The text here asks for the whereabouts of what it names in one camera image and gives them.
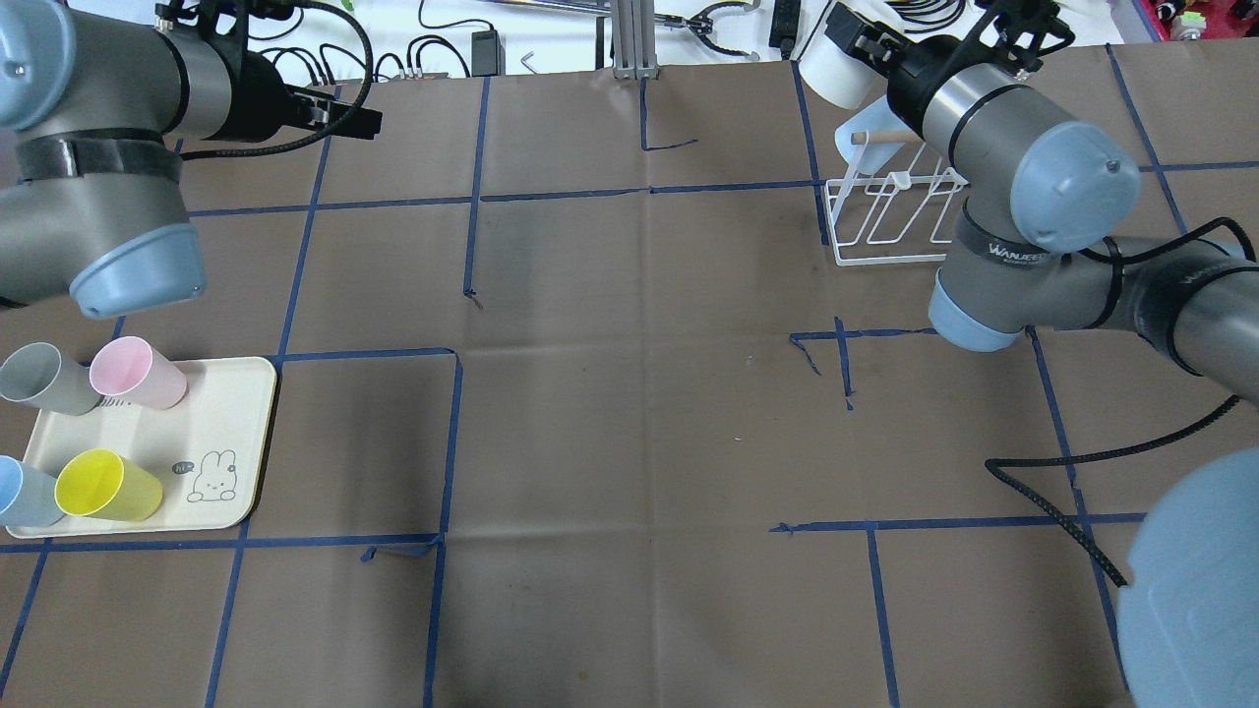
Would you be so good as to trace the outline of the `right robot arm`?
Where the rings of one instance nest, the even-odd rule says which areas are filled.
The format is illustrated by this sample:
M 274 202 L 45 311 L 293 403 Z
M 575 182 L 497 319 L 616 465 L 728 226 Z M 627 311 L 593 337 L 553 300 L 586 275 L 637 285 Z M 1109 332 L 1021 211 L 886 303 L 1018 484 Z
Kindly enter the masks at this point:
M 914 40 L 883 3 L 836 3 L 823 35 L 888 83 L 890 113 L 969 184 L 935 271 L 930 326 L 998 351 L 1025 328 L 1128 331 L 1228 399 L 1161 438 L 986 470 L 1061 527 L 1119 593 L 1115 640 L 1138 707 L 1256 704 L 1256 448 L 1205 464 L 1141 523 L 1126 577 L 1079 522 L 1015 469 L 1143 454 L 1256 403 L 1256 249 L 1231 218 L 1156 244 L 1123 239 L 1139 169 L 1110 135 L 1024 82 L 1070 26 L 1053 1 L 986 1 L 964 37 Z

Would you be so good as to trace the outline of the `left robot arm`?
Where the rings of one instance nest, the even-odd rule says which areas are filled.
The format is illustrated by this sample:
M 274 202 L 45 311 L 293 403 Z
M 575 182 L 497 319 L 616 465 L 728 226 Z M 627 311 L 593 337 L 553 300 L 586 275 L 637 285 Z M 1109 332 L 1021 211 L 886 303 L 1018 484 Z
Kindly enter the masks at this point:
M 296 10 L 347 21 L 319 1 L 162 1 L 140 26 L 60 1 L 5 1 L 3 127 L 18 183 L 3 189 L 6 310 L 71 296 L 108 320 L 206 291 L 206 265 L 180 181 L 203 157 L 261 157 L 329 136 L 370 140 L 381 112 L 288 84 L 248 47 L 253 19 Z

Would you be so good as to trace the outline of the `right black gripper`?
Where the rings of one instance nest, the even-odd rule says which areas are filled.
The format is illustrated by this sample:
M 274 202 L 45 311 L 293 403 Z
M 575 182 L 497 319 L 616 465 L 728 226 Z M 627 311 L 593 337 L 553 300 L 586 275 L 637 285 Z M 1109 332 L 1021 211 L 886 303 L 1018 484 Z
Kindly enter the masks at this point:
M 949 78 L 985 63 L 980 37 L 927 37 L 915 42 L 881 10 L 837 3 L 823 21 L 823 35 L 844 54 L 888 81 L 888 103 L 904 123 L 925 121 L 930 100 Z

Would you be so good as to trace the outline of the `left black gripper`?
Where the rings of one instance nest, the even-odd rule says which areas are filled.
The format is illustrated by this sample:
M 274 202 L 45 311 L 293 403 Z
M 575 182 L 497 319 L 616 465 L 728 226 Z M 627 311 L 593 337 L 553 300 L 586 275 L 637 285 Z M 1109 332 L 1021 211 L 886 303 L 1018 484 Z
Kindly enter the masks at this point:
M 381 111 L 351 106 L 319 106 L 315 94 L 293 89 L 256 52 L 246 52 L 240 71 L 232 84 L 232 140 L 261 144 L 279 134 L 279 128 L 300 127 L 319 134 L 330 123 L 332 136 L 374 140 L 381 134 Z

